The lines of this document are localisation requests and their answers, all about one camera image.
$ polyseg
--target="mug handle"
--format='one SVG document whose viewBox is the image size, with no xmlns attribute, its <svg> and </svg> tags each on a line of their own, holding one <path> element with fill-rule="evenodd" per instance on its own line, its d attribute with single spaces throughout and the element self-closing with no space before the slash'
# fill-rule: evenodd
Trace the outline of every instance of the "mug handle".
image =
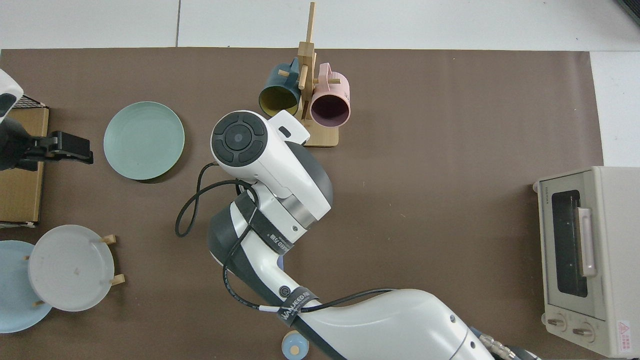
<svg viewBox="0 0 640 360">
<path fill-rule="evenodd" d="M 289 66 L 289 76 L 287 76 L 287 80 L 285 81 L 284 85 L 286 87 L 293 88 L 298 81 L 298 76 L 300 76 L 300 66 L 298 65 L 298 58 L 293 58 L 293 60 L 291 61 L 291 65 Z"/>
<path fill-rule="evenodd" d="M 331 65 L 329 65 L 329 63 L 320 64 L 320 70 L 318 73 L 318 84 L 323 85 L 327 89 L 331 90 L 331 88 L 329 87 L 329 74 L 331 74 Z"/>
</svg>

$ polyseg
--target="oven handle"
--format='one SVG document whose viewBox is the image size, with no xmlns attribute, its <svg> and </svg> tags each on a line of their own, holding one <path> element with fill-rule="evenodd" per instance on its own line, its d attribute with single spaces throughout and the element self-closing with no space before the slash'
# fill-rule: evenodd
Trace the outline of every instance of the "oven handle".
<svg viewBox="0 0 640 360">
<path fill-rule="evenodd" d="M 593 255 L 593 231 L 591 230 L 591 209 L 576 208 L 576 223 L 578 227 L 578 261 L 581 275 L 594 277 L 597 274 Z"/>
</svg>

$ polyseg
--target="oven door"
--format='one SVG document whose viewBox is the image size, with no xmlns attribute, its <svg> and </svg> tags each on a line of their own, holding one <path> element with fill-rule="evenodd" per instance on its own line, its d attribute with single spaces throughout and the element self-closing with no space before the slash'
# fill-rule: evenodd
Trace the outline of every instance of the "oven door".
<svg viewBox="0 0 640 360">
<path fill-rule="evenodd" d="M 548 303 L 604 320 L 593 173 L 557 177 L 540 185 Z"/>
</svg>

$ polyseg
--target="dark green mug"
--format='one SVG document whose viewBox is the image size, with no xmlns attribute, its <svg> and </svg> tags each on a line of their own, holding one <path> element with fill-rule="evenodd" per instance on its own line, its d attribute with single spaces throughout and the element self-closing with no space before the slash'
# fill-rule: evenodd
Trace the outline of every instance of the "dark green mug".
<svg viewBox="0 0 640 360">
<path fill-rule="evenodd" d="M 281 75 L 281 70 L 288 72 L 289 76 Z M 297 58 L 290 64 L 281 63 L 271 70 L 267 83 L 258 96 L 258 103 L 267 115 L 276 115 L 280 110 L 287 110 L 291 115 L 297 112 L 300 103 L 299 74 Z"/>
</svg>

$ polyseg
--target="metal connector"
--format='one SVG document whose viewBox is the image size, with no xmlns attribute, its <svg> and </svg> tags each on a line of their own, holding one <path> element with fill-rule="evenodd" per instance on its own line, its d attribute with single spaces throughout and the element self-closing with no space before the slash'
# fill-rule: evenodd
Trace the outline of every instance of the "metal connector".
<svg viewBox="0 0 640 360">
<path fill-rule="evenodd" d="M 478 338 L 487 350 L 498 355 L 501 359 L 514 360 L 516 358 L 516 354 L 511 351 L 511 349 L 504 346 L 501 342 L 494 340 L 491 336 L 482 334 Z"/>
</svg>

